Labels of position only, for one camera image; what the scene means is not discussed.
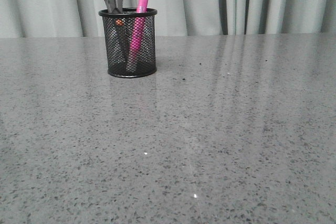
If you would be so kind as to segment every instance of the countertop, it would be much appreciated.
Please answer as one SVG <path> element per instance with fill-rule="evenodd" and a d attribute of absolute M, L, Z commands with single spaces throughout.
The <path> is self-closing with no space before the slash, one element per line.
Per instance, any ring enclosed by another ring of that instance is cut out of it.
<path fill-rule="evenodd" d="M 336 223 L 336 35 L 0 39 L 0 223 Z"/>

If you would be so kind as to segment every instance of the highlighter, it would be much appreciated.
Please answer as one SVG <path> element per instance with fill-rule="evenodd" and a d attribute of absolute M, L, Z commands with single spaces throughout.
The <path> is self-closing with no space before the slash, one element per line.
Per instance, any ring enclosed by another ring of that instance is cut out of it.
<path fill-rule="evenodd" d="M 136 8 L 137 13 L 147 12 L 148 0 L 139 0 L 138 7 Z M 130 43 L 130 51 L 128 55 L 126 71 L 135 72 L 137 69 L 138 62 L 138 52 L 141 48 L 141 40 L 143 34 L 143 28 L 145 26 L 145 17 L 135 18 L 132 40 Z"/>

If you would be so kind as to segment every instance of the black mesh pen holder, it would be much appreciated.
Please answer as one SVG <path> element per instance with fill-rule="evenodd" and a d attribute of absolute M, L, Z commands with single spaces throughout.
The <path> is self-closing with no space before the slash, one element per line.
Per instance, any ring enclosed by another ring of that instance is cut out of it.
<path fill-rule="evenodd" d="M 101 10 L 105 32 L 108 73 L 123 78 L 148 76 L 156 72 L 155 9 L 136 13 L 124 8 L 122 14 Z"/>

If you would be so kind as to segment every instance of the gray curtain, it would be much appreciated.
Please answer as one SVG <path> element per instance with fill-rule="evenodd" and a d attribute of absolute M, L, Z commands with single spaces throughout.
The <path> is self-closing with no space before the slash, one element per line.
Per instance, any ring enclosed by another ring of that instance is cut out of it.
<path fill-rule="evenodd" d="M 124 0 L 135 7 L 137 0 Z M 336 0 L 149 0 L 161 36 L 336 32 Z M 103 36 L 103 0 L 0 0 L 0 37 Z"/>

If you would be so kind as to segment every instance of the pen holder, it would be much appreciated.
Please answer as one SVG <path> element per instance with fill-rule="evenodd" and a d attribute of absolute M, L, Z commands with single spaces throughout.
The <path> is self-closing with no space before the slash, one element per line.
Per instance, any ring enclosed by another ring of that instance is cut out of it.
<path fill-rule="evenodd" d="M 122 14 L 101 10 L 105 32 L 108 73 L 123 78 L 148 76 L 156 72 L 155 9 L 136 13 L 124 8 Z"/>

